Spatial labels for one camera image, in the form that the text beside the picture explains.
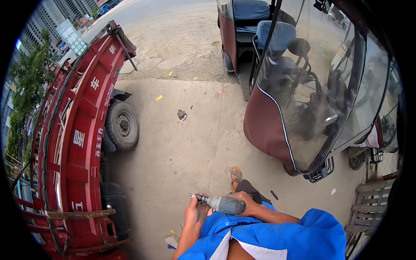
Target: rusty metal strap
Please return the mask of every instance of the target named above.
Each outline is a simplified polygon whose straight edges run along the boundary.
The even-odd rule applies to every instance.
[[[56,212],[45,211],[49,219],[70,220],[70,219],[84,219],[84,218],[99,218],[108,215],[116,214],[115,209],[105,209],[97,211],[80,211],[80,212]]]

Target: hand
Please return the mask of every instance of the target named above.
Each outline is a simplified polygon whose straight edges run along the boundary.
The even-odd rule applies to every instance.
[[[185,209],[185,225],[202,227],[210,209],[211,207],[205,202],[198,203],[197,197],[193,194]]]
[[[258,211],[260,204],[257,204],[245,191],[227,195],[232,198],[237,198],[245,202],[245,211],[238,216],[241,217],[252,217]]]

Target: tire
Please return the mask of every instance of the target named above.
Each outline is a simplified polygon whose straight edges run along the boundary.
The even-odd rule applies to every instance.
[[[139,141],[139,121],[134,109],[126,102],[114,100],[108,107],[105,127],[117,151],[136,147]]]
[[[358,171],[364,165],[365,159],[366,159],[365,152],[360,153],[356,157],[350,158],[349,159],[350,168],[353,169],[354,171]]]
[[[299,175],[298,172],[290,170],[286,165],[283,165],[283,168],[285,169],[286,173],[289,174],[292,177],[295,177],[295,176]]]

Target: sandal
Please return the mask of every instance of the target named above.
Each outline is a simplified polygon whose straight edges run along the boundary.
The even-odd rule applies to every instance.
[[[240,183],[241,182],[241,179],[243,178],[243,176],[241,175],[241,170],[240,170],[240,168],[238,168],[238,167],[236,167],[236,166],[234,166],[232,169],[231,169],[231,173],[230,173],[231,175],[235,175],[235,176],[237,176],[238,178],[232,178],[231,179],[231,190],[233,190],[233,183],[235,182],[235,181],[237,181],[238,183]]]

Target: side mirror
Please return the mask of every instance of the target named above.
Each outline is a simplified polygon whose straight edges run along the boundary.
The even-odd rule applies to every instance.
[[[305,57],[311,49],[309,42],[302,38],[296,38],[289,43],[287,49],[296,56]]]

